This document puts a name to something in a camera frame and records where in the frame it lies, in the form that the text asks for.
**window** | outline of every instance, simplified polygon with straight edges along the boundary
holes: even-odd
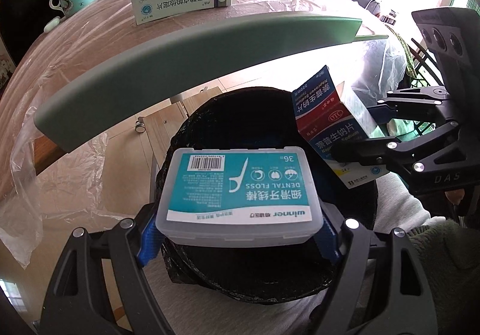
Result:
[[[27,312],[22,296],[20,296],[20,292],[18,291],[17,284],[0,279],[0,287],[17,312]]]

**black trash bag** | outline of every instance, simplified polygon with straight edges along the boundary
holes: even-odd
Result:
[[[324,202],[337,205],[344,217],[373,228],[377,208],[375,181],[347,189],[299,135],[291,94],[252,87],[227,92],[198,108],[172,138],[157,175],[160,198],[174,151],[178,148],[235,149],[301,147],[307,156],[316,190]],[[336,266],[323,259],[313,239],[279,247],[213,248],[162,245],[172,282],[199,284],[236,300],[276,304],[317,294],[328,287]]]

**green table edge guard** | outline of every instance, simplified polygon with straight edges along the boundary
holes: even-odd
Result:
[[[278,12],[175,31],[82,74],[39,107],[34,123],[68,153],[124,119],[202,83],[284,56],[356,41],[361,24],[360,19]]]

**transparent plastic sheet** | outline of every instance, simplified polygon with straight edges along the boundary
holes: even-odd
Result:
[[[79,223],[87,223],[88,227],[90,223],[91,230],[95,230],[111,227],[122,217],[105,211],[100,204],[105,135],[35,177],[33,140],[41,134],[33,124],[33,114],[43,102],[92,67],[152,38],[205,22],[278,11],[361,18],[361,34],[389,34],[377,18],[350,0],[232,0],[231,7],[184,13],[141,26],[135,24],[130,0],[96,0],[49,34],[41,35],[17,67],[0,100],[0,238],[21,265],[28,264],[32,250],[41,241],[42,222],[46,220],[65,220],[72,228]],[[273,38],[278,32],[272,31]],[[394,88],[390,86],[403,76],[405,65],[400,63],[397,43],[391,37],[387,43],[361,42],[332,48],[340,52],[358,46],[355,60],[362,60],[369,44],[378,44],[376,52],[382,56],[380,73],[372,75],[370,82],[352,78],[354,87],[373,101]],[[324,65],[321,61],[311,68],[318,71]]]

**translucent plastic box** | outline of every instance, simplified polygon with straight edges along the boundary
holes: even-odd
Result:
[[[267,247],[303,243],[323,225],[303,149],[175,151],[157,228],[178,244]]]

